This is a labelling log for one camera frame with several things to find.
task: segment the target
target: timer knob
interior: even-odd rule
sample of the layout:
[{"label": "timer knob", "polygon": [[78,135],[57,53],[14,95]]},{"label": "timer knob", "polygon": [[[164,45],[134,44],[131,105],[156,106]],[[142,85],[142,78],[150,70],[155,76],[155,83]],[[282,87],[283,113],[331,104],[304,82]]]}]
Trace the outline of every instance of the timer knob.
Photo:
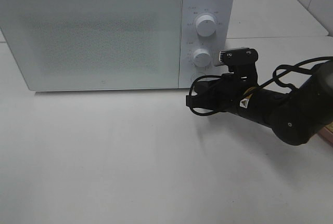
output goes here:
[{"label": "timer knob", "polygon": [[192,61],[197,67],[206,67],[211,60],[210,53],[206,49],[197,49],[192,55]]},{"label": "timer knob", "polygon": [[201,15],[196,20],[196,28],[200,36],[208,37],[216,30],[216,20],[212,15]]}]

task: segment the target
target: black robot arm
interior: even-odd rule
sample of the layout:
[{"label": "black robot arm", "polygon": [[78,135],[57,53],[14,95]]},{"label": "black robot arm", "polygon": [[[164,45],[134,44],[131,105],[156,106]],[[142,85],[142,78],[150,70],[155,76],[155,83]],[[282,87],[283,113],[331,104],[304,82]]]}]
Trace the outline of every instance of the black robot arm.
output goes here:
[{"label": "black robot arm", "polygon": [[[260,86],[255,68],[257,60],[258,53],[254,49],[222,51],[215,65],[227,65],[229,73],[196,79],[186,96],[186,105],[201,116],[218,112],[242,116],[270,127],[283,142],[294,146],[307,143],[315,133],[333,121],[333,57],[306,60],[294,66],[280,65],[273,78]],[[312,69],[300,67],[316,61],[327,62]],[[277,75],[278,70],[285,71]],[[279,78],[291,71],[311,77],[300,88],[282,83]],[[207,77],[217,79],[200,81]],[[282,94],[263,89],[272,82],[289,87],[291,92]],[[195,96],[192,95],[193,90],[197,93]],[[195,108],[211,112],[200,113]]]}]

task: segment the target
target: white tabletop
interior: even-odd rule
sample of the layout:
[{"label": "white tabletop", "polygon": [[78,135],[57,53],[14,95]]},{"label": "white tabletop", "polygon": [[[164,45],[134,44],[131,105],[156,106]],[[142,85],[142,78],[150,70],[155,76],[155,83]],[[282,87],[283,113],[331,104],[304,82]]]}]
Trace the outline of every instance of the white tabletop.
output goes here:
[{"label": "white tabletop", "polygon": [[[330,37],[227,42],[239,46],[257,49],[260,82],[281,63],[333,54]],[[332,223],[331,145],[195,116],[186,93],[35,94],[0,44],[0,222]]]},{"label": "white tabletop", "polygon": [[228,38],[326,35],[297,0],[234,0]]}]

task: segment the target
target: microwave control panel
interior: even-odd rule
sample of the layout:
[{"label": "microwave control panel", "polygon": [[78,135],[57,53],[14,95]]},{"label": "microwave control panel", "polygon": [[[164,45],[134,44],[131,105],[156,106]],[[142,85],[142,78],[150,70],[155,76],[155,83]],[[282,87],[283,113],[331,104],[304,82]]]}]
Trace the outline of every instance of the microwave control panel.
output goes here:
[{"label": "microwave control panel", "polygon": [[179,88],[221,75],[212,59],[224,49],[233,0],[183,0]]}]

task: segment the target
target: white knob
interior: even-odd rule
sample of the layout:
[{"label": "white knob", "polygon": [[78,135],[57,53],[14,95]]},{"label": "white knob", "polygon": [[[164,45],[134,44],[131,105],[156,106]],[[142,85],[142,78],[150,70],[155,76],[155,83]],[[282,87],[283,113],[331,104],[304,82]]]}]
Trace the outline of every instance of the white knob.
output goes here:
[{"label": "white knob", "polygon": [[192,55],[192,61],[197,67],[206,67],[211,60],[210,53],[206,49],[197,49]]},{"label": "white knob", "polygon": [[196,20],[197,32],[202,37],[212,35],[216,30],[216,20],[213,16],[206,14],[201,15]]}]

